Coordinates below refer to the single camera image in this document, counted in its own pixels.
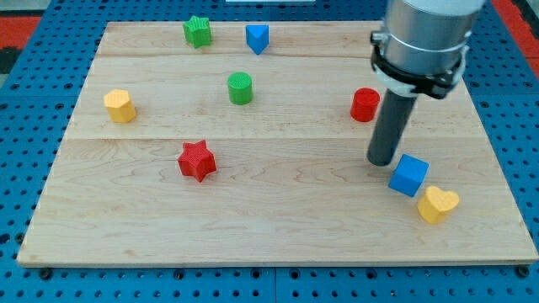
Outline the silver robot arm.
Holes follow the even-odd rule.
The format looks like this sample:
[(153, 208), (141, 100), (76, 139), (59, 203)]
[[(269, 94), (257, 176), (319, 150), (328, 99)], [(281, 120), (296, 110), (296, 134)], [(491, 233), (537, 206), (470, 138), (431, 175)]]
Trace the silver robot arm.
[(388, 0), (371, 32), (371, 66), (403, 98), (443, 99), (466, 67), (467, 41), (485, 0)]

